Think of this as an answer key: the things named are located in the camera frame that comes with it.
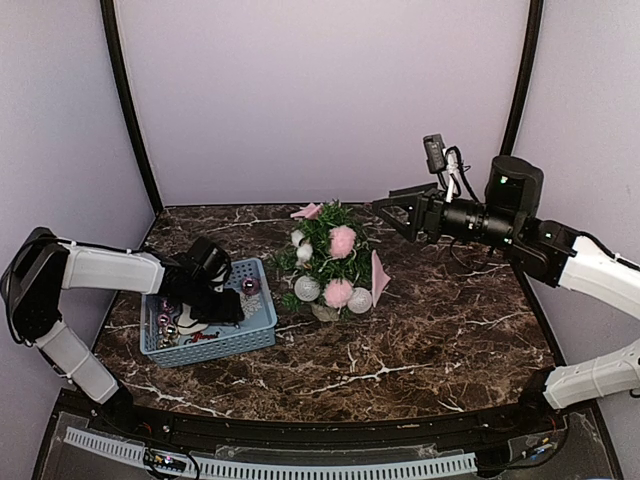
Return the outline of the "pink fluffy pompom ornament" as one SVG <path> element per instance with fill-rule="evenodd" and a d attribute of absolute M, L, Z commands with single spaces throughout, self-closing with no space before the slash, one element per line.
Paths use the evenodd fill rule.
<path fill-rule="evenodd" d="M 356 232 L 349 226 L 342 225 L 332 228 L 329 232 L 329 254 L 333 259 L 344 259 L 354 249 L 357 238 Z"/>

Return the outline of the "pink fabric triangle piece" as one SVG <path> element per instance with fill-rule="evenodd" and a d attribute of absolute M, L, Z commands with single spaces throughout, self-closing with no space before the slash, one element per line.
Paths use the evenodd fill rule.
<path fill-rule="evenodd" d="M 391 277 L 384 271 L 377 251 L 373 250 L 371 252 L 371 296 L 373 307 L 377 306 L 382 292 L 390 280 Z"/>

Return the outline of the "small green christmas tree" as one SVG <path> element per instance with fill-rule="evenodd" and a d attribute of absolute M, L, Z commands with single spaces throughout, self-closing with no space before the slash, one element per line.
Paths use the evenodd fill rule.
<path fill-rule="evenodd" d="M 355 208 L 338 200 L 310 203 L 291 219 L 289 243 L 272 257 L 292 279 L 282 305 L 292 312 L 309 306 L 326 321 L 372 310 L 389 276 Z"/>

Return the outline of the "pink fabric bow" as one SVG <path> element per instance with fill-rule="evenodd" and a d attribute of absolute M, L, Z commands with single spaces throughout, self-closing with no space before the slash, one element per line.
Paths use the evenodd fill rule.
<path fill-rule="evenodd" d="M 290 217 L 298 220 L 315 220 L 322 213 L 323 207 L 324 205 L 322 203 L 309 203 L 298 211 L 291 213 Z"/>

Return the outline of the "white ball string lights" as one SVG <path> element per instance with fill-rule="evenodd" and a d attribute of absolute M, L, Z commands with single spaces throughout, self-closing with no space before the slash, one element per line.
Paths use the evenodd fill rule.
<path fill-rule="evenodd" d="M 329 306 L 324 301 L 323 293 L 327 283 L 332 279 L 347 279 L 353 284 L 353 295 L 350 300 L 357 288 L 368 289 L 371 286 L 372 250 L 359 229 L 346 225 L 357 234 L 354 249 L 348 257 L 333 259 L 329 254 L 329 232 L 332 228 L 339 226 L 311 230 L 299 228 L 290 234 L 295 268 L 318 284 L 320 289 L 318 301 L 326 307 Z"/>

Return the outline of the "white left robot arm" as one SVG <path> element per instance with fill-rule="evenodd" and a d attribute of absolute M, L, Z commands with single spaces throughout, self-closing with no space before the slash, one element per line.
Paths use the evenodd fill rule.
<path fill-rule="evenodd" d="M 240 295 L 226 287 L 229 255 L 200 237 L 173 255 L 77 242 L 47 227 L 33 229 L 1 277 L 1 298 L 17 344 L 35 347 L 90 401 L 120 436 L 141 427 L 128 388 L 97 358 L 65 319 L 64 298 L 73 290 L 160 295 L 186 305 L 199 323 L 239 323 Z"/>

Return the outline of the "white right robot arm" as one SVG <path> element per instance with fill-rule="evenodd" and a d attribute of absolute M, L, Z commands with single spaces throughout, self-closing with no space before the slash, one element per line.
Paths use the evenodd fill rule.
<path fill-rule="evenodd" d="M 595 235 L 554 220 L 538 218 L 544 174 L 511 155 L 492 162 L 482 197 L 470 186 L 460 150 L 446 146 L 438 134 L 423 139 L 428 171 L 434 183 L 392 190 L 374 201 L 374 213 L 406 240 L 423 234 L 430 244 L 442 237 L 482 244 L 503 255 L 513 270 L 537 285 L 556 288 L 561 297 L 575 295 L 556 307 L 570 318 L 567 327 L 553 321 L 563 343 L 575 332 L 579 315 L 593 332 L 606 322 L 639 318 L 639 265 L 613 252 Z M 639 333 L 616 343 L 598 342 L 567 366 L 532 374 L 510 413 L 521 434 L 534 432 L 549 416 L 584 401 L 639 391 Z"/>

